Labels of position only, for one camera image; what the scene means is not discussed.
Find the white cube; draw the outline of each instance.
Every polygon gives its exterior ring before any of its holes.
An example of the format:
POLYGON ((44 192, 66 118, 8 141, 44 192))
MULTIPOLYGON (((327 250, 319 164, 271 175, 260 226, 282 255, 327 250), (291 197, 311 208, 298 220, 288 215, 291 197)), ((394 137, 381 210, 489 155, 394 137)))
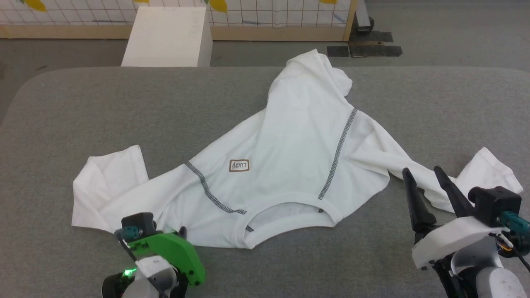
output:
POLYGON ((122 66, 210 66, 205 7, 147 7, 136 14, 122 66))

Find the gray table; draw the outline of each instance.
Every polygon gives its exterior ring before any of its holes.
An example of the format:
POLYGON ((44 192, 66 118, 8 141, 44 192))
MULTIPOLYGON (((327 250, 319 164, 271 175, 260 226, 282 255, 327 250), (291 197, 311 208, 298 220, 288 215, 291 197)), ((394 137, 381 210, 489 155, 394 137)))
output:
MULTIPOLYGON (((416 161, 457 175, 486 146, 530 188, 529 73, 344 70, 354 81, 348 101, 416 161)), ((98 297, 103 279, 132 263, 111 234, 70 226, 86 158, 139 144, 149 177, 160 175, 264 108, 280 71, 81 68, 27 82, 0 128, 0 296, 98 297)), ((404 188, 392 179, 333 229, 288 232, 253 250, 197 248, 207 280, 189 297, 444 297, 432 270, 414 268, 412 243, 404 188)), ((519 261, 503 262, 530 293, 519 261)))

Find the seam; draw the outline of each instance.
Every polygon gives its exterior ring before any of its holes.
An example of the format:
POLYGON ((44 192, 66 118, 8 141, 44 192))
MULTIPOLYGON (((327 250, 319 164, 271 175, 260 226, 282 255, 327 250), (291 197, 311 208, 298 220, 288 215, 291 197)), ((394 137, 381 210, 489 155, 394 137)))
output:
POLYGON ((328 179, 326 180, 324 187, 320 191, 319 200, 324 198, 324 195, 330 188, 331 180, 333 180, 333 176, 335 175, 335 170, 337 169, 337 164, 339 163, 340 151, 342 150, 342 146, 346 139, 346 135, 348 134, 348 130, 350 129, 351 123, 353 122, 356 114, 357 114, 357 109, 354 109, 351 112, 350 117, 348 118, 348 122, 346 122, 346 125, 344 126, 344 130, 342 131, 342 135, 340 136, 339 144, 337 145, 337 150, 335 151, 335 157, 333 158, 333 163, 331 164, 331 170, 328 175, 328 179))
POLYGON ((219 209, 227 212, 227 213, 239 213, 239 214, 245 214, 246 211, 243 210, 243 209, 237 209, 237 210, 233 210, 233 209, 230 209, 230 207, 224 205, 223 203, 221 203, 211 192, 210 192, 210 189, 208 188, 208 184, 206 183, 206 178, 204 177, 204 175, 199 171, 197 170, 197 168, 195 168, 195 166, 193 166, 193 164, 191 164, 191 162, 187 162, 186 163, 186 166, 193 172, 195 173, 195 175, 197 175, 197 177, 199 177, 199 180, 200 180, 200 183, 202 185, 202 188, 204 188, 204 192, 206 194, 206 196, 210 199, 210 201, 212 201, 217 207, 219 207, 219 209))

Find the gray floor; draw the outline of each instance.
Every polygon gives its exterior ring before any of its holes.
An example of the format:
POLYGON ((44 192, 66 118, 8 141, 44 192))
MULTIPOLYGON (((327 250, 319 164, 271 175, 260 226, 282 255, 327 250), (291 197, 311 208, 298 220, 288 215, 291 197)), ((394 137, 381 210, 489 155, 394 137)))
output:
MULTIPOLYGON (((334 66, 446 65, 530 71, 530 5, 395 4, 368 6, 375 30, 392 32, 397 58, 331 58, 334 66)), ((73 67, 119 66, 125 40, 0 40, 0 121, 28 79, 73 67)), ((281 66, 311 49, 340 43, 214 42, 212 66, 281 66)))

